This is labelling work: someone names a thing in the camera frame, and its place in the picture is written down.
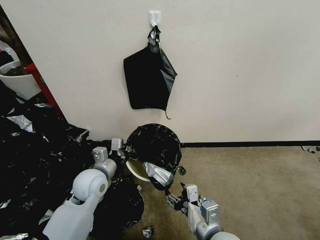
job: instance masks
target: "black plastic sheet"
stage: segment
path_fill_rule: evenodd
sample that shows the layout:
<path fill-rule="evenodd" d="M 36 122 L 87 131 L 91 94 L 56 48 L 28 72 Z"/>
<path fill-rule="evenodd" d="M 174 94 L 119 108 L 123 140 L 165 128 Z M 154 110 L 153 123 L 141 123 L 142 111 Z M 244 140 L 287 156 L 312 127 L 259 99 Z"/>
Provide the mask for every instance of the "black plastic sheet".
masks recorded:
<path fill-rule="evenodd" d="M 160 33 L 155 26 L 149 33 L 148 46 L 123 60 L 133 109 L 167 109 L 177 73 L 160 47 Z"/>
<path fill-rule="evenodd" d="M 177 135 L 161 124 L 146 124 L 138 127 L 126 143 L 126 160 L 149 162 L 176 174 L 181 160 L 180 141 Z M 154 177 L 149 177 L 158 190 L 167 190 L 173 181 L 163 186 Z"/>
<path fill-rule="evenodd" d="M 107 190 L 94 212 L 93 236 L 105 238 L 112 232 L 118 239 L 121 230 L 136 224 L 142 218 L 144 202 L 132 175 L 120 177 Z"/>

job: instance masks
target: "white wall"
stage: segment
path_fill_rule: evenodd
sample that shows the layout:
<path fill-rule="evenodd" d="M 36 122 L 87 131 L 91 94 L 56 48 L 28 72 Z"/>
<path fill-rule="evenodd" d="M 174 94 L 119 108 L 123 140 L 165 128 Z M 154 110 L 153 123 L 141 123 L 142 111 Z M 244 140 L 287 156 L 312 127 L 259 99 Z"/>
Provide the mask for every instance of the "white wall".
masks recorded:
<path fill-rule="evenodd" d="M 157 122 L 182 142 L 319 140 L 320 1 L 0 0 L 68 121 L 93 139 Z M 167 120 L 132 110 L 123 59 L 161 46 L 178 73 Z"/>

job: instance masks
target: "black baseboard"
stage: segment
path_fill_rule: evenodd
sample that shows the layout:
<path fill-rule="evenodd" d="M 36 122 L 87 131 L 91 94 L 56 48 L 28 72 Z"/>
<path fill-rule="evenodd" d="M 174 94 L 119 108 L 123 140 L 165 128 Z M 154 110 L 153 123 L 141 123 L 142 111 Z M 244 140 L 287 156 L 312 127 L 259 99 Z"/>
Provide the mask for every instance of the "black baseboard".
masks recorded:
<path fill-rule="evenodd" d="M 181 143 L 182 148 L 186 148 L 186 147 L 274 147 L 274 146 L 320 146 L 320 141 Z"/>

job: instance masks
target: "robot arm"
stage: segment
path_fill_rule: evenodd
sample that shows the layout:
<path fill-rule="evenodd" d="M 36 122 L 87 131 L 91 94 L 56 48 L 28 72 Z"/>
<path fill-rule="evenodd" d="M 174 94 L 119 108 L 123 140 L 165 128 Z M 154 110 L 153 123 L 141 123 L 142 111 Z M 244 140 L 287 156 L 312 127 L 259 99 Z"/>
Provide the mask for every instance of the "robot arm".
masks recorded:
<path fill-rule="evenodd" d="M 93 226 L 93 212 L 111 184 L 117 165 L 105 147 L 93 150 L 96 164 L 73 181 L 73 196 L 53 213 L 43 230 L 49 240 L 86 240 Z"/>
<path fill-rule="evenodd" d="M 181 210 L 188 217 L 188 225 L 198 240 L 240 240 L 237 236 L 223 231 L 219 225 L 219 206 L 213 200 L 198 195 L 194 184 L 181 183 L 182 195 L 176 197 L 166 192 L 167 203 L 175 210 Z"/>

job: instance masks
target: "carpet floor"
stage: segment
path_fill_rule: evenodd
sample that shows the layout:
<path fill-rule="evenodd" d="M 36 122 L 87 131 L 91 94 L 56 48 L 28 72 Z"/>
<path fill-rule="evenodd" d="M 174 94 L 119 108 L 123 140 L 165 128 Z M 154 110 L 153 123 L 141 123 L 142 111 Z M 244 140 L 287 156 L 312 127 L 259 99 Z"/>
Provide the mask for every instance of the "carpet floor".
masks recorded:
<path fill-rule="evenodd" d="M 241 240 L 320 239 L 317 154 L 300 147 L 182 149 L 180 165 L 187 173 L 177 173 L 170 191 L 179 196 L 180 182 L 196 184 L 200 194 L 219 204 L 224 230 Z M 196 239 L 187 218 L 166 204 L 164 192 L 136 182 L 143 188 L 145 210 L 123 239 L 144 239 L 141 229 L 148 225 L 154 225 L 154 240 Z"/>

